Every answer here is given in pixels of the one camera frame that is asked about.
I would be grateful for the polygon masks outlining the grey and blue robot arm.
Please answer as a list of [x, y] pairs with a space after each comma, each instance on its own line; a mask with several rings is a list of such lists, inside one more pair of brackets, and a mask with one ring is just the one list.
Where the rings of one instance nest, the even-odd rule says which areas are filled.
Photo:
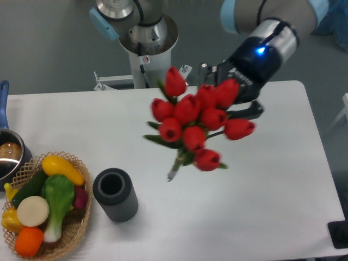
[[235, 77], [242, 85], [238, 103], [251, 102], [318, 29], [328, 9], [328, 1], [196, 1], [192, 8], [162, 1], [97, 1], [90, 19], [128, 53], [132, 73], [96, 83], [155, 87], [171, 66], [178, 37], [186, 36], [200, 55], [228, 54], [215, 67], [201, 64], [198, 82], [211, 78], [219, 84]]

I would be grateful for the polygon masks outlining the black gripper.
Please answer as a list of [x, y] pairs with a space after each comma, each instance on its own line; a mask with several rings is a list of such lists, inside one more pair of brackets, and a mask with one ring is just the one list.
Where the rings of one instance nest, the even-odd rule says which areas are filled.
[[255, 99], [281, 66], [281, 55], [271, 44], [272, 39], [270, 36], [265, 39], [248, 37], [229, 58], [217, 66], [200, 65], [198, 85], [211, 80], [214, 86], [218, 86], [227, 79], [235, 79], [240, 88], [234, 103], [252, 101], [246, 109], [227, 111], [229, 119], [254, 120], [264, 112], [264, 107]]

